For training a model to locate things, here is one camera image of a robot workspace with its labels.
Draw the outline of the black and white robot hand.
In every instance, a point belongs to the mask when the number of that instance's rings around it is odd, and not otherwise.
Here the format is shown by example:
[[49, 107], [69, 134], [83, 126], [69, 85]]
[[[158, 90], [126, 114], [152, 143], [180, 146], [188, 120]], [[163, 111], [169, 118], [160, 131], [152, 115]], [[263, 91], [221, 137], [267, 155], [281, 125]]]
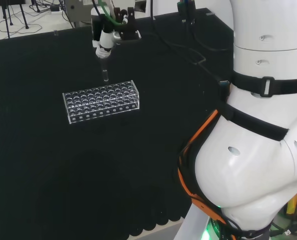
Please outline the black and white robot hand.
[[116, 44], [139, 41], [134, 0], [93, 0], [92, 45], [96, 56], [107, 59]]

